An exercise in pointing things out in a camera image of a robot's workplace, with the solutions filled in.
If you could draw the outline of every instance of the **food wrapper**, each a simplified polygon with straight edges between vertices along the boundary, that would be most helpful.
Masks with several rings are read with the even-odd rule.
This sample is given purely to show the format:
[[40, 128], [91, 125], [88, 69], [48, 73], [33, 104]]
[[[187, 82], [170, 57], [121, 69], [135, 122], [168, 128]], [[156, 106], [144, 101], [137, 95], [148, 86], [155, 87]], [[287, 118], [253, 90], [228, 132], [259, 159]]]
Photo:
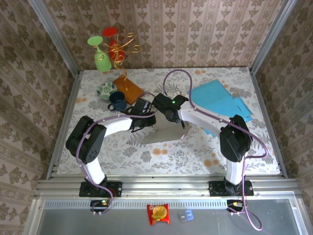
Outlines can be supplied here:
[[170, 214], [168, 204], [163, 205], [147, 205], [148, 218], [150, 225], [154, 225], [157, 221], [170, 224]]

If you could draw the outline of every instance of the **table surface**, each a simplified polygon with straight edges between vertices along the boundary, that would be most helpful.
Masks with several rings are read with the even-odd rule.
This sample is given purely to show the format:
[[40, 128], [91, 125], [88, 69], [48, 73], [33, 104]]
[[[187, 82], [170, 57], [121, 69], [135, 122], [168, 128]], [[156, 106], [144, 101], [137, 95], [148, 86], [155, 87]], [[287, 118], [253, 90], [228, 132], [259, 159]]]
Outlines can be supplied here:
[[[144, 91], [162, 93], [162, 82], [172, 69], [128, 70], [128, 78]], [[247, 122], [249, 130], [258, 136], [268, 147], [269, 156], [264, 159], [249, 159], [246, 162], [247, 174], [279, 174], [279, 166], [269, 139], [264, 117], [261, 112], [255, 89], [247, 68], [188, 68], [193, 77], [193, 88], [219, 80], [233, 97], [241, 97], [253, 112], [252, 121]], [[78, 120], [88, 115], [94, 120], [117, 115], [107, 109], [108, 102], [99, 99], [96, 90], [104, 82], [113, 82], [119, 71], [100, 72], [86, 70], [82, 77], [72, 113], [67, 138]], [[177, 91], [186, 95], [189, 78], [182, 72], [175, 72], [167, 80], [167, 91]], [[147, 127], [131, 133], [124, 131], [104, 139], [99, 154], [99, 162], [106, 174], [224, 174], [226, 158], [221, 154], [218, 138], [207, 135], [203, 128], [192, 125], [188, 135], [178, 141], [168, 141], [142, 145], [142, 139], [153, 131]], [[262, 155], [262, 147], [253, 141], [249, 154]], [[64, 147], [58, 174], [80, 174], [76, 160]]]

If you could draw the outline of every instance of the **patterned bowl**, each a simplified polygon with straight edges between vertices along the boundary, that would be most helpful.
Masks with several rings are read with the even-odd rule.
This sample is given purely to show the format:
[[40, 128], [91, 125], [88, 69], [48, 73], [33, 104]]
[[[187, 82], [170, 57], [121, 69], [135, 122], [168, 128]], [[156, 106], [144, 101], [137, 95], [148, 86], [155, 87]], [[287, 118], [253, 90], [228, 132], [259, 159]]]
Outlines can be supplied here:
[[104, 100], [109, 100], [110, 95], [117, 91], [117, 87], [112, 82], [105, 82], [97, 89], [97, 95]]

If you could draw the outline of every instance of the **wallpaper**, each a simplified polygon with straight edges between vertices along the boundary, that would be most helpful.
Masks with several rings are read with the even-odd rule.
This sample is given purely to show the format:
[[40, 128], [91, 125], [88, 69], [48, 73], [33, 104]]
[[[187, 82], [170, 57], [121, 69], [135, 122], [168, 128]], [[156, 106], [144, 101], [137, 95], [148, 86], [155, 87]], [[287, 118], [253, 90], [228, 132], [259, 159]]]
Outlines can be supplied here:
[[126, 68], [247, 67], [282, 0], [44, 0], [81, 70], [95, 69], [90, 36], [137, 34]]
[[30, 4], [0, 0], [0, 235], [22, 234], [72, 82]]
[[313, 0], [298, 0], [257, 78], [290, 177], [313, 222]]

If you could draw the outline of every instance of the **blue mug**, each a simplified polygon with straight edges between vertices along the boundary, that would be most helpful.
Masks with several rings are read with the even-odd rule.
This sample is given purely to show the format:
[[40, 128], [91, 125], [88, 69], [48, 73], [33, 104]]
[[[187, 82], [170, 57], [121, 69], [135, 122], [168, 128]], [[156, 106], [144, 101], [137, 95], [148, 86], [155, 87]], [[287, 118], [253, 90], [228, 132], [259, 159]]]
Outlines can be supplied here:
[[108, 109], [110, 111], [123, 111], [126, 109], [127, 103], [125, 100], [125, 95], [122, 92], [113, 92], [109, 97], [109, 101], [111, 102], [111, 104], [108, 105]]

